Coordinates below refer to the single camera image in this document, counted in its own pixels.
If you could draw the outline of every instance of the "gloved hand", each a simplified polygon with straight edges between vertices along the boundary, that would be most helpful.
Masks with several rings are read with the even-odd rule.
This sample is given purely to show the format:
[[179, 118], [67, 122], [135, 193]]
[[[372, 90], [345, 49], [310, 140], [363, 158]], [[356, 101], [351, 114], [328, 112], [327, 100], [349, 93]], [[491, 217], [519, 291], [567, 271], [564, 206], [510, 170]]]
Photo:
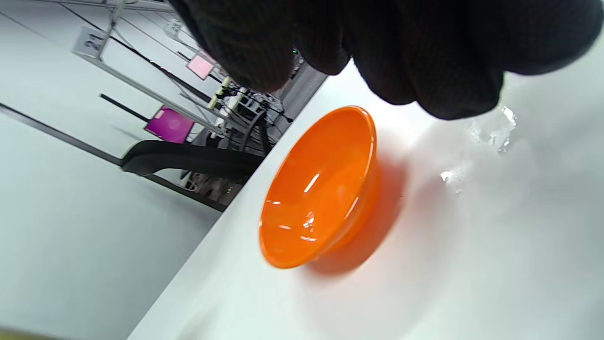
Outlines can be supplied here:
[[568, 65], [603, 21], [600, 0], [170, 1], [200, 46], [246, 87], [280, 88], [295, 46], [327, 74], [352, 57], [379, 97], [418, 101], [441, 119], [491, 110], [504, 71]]

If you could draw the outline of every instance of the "white table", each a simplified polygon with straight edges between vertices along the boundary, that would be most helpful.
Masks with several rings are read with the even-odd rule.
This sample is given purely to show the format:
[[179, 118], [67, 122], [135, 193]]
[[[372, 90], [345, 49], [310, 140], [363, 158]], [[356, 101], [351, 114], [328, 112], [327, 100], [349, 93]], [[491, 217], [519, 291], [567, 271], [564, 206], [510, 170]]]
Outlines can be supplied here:
[[[603, 60], [601, 39], [563, 71], [508, 77], [511, 133], [503, 108], [439, 122], [415, 105], [389, 106], [349, 65], [327, 80], [129, 340], [602, 338]], [[377, 124], [389, 192], [365, 246], [384, 240], [339, 275], [325, 262], [273, 269], [257, 235], [271, 180], [313, 122], [350, 104]], [[347, 261], [367, 254], [357, 246]]]

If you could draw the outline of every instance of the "black cable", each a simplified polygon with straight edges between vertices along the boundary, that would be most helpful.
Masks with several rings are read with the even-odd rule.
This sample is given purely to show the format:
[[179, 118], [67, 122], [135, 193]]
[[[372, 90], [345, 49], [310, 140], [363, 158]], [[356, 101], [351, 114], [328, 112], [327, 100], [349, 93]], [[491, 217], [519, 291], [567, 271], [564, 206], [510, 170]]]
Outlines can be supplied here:
[[142, 114], [140, 114], [140, 113], [138, 113], [138, 112], [134, 111], [133, 109], [131, 109], [131, 108], [129, 108], [128, 106], [126, 106], [126, 105], [124, 105], [124, 104], [122, 104], [122, 103], [118, 102], [117, 100], [115, 100], [115, 99], [113, 99], [113, 98], [111, 98], [111, 97], [109, 97], [109, 96], [105, 95], [104, 93], [101, 93], [101, 94], [100, 94], [100, 97], [101, 97], [102, 99], [104, 99], [104, 100], [107, 100], [107, 101], [108, 101], [108, 102], [110, 102], [111, 104], [113, 104], [113, 105], [115, 105], [115, 106], [117, 106], [117, 107], [121, 108], [121, 109], [122, 109], [122, 110], [124, 110], [125, 112], [127, 112], [127, 113], [129, 113], [129, 114], [131, 114], [131, 115], [135, 116], [136, 118], [138, 118], [138, 119], [142, 120], [143, 122], [149, 123], [149, 121], [150, 121], [150, 119], [149, 119], [149, 118], [147, 118], [147, 117], [143, 116]]
[[[222, 89], [223, 89], [223, 93], [221, 95], [217, 95], [216, 96], [218, 99], [223, 99], [224, 97], [233, 97], [234, 93], [243, 93], [243, 94], [246, 94], [245, 92], [239, 91], [239, 90], [234, 89], [234, 88], [222, 87]], [[268, 104], [267, 102], [260, 102], [260, 101], [256, 100], [255, 98], [253, 98], [252, 96], [248, 96], [248, 98], [250, 98], [254, 102], [257, 102], [260, 105], [266, 105], [266, 106], [263, 106], [263, 107], [265, 107], [266, 109], [269, 109], [269, 110], [273, 110], [279, 116], [285, 118], [285, 120], [287, 120], [288, 123], [291, 124], [291, 123], [294, 122], [294, 120], [292, 118], [290, 118], [288, 116], [285, 116], [285, 110], [277, 111], [277, 110], [273, 109], [273, 107], [271, 107], [271, 105]]]

